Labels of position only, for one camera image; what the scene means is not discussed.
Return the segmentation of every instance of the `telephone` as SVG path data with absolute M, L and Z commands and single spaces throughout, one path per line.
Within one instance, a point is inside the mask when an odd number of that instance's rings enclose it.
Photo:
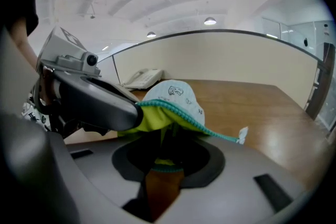
M 147 89 L 161 80 L 162 69 L 141 69 L 122 86 L 128 89 Z

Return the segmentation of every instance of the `person's arm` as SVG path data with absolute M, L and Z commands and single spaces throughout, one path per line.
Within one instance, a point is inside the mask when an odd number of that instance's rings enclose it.
M 16 20 L 10 28 L 9 34 L 29 64 L 36 69 L 37 56 L 28 42 L 26 18 L 21 17 Z

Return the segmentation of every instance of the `black slot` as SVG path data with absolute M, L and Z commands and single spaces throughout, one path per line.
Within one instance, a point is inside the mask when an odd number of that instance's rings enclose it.
M 256 176 L 254 180 L 265 194 L 275 213 L 281 211 L 293 201 L 270 175 Z
M 93 154 L 91 150 L 81 150 L 81 151 L 75 151 L 75 152 L 70 153 L 73 159 L 82 158 L 82 157 L 85 157 L 91 154 Z

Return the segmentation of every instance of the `wooden desk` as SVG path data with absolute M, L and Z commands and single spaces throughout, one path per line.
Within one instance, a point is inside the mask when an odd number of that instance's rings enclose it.
M 237 137 L 248 126 L 245 146 L 278 163 L 307 189 L 314 188 L 334 152 L 302 108 L 275 86 L 209 80 L 184 80 L 195 92 L 212 131 Z M 133 92 L 140 100 L 146 91 Z

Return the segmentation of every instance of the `office room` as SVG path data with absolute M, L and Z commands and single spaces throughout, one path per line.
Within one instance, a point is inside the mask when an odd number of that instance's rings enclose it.
M 57 223 L 236 224 L 326 206 L 328 0 L 6 3 L 24 7 L 0 47 L 9 205 L 33 196 Z

